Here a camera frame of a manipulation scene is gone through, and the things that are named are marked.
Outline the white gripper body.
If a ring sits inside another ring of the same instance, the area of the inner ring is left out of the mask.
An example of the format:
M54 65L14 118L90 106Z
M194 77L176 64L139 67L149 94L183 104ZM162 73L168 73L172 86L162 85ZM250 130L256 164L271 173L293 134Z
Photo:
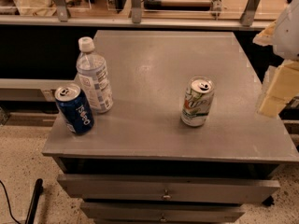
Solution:
M299 59L299 0L292 0L279 15L273 34L273 51L286 60Z

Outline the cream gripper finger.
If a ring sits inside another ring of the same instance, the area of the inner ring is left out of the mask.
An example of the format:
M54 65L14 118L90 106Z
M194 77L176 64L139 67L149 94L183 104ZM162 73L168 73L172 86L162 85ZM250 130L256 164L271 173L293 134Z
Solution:
M271 46L273 44L273 35L276 28L276 21L270 23L260 33L253 38L253 43L262 47Z
M257 112L276 118L285 106L299 94L299 62L284 60L278 66L270 65L263 78Z

